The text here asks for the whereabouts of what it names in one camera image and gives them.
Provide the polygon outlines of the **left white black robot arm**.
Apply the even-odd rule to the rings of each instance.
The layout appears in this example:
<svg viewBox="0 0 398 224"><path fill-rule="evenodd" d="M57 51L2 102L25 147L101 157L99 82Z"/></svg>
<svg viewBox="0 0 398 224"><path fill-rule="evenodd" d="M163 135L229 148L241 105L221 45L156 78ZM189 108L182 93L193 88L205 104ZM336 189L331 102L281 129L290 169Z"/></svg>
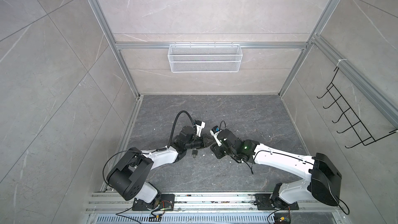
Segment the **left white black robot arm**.
<svg viewBox="0 0 398 224"><path fill-rule="evenodd" d="M123 157L108 172L105 182L119 193L124 200L141 200L155 204L161 193L146 182L151 170L180 161L188 150L198 150L215 143L210 134L197 135L197 129L185 126L179 135L171 139L169 147L153 151L141 151L135 147L124 152Z"/></svg>

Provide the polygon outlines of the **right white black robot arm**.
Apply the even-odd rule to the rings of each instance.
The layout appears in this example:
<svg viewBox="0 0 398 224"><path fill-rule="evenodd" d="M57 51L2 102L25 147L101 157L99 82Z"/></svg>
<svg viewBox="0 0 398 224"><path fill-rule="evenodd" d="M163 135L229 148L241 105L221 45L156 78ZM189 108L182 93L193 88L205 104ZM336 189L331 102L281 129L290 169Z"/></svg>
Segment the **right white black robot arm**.
<svg viewBox="0 0 398 224"><path fill-rule="evenodd" d="M210 131L215 140L211 150L218 159L230 156L249 167L265 165L294 174L300 180L277 183L270 197L275 208L285 208L298 201L317 200L328 206L338 206L342 175L333 162L322 153L298 155L277 150L253 140L237 138L230 130L215 126Z"/></svg>

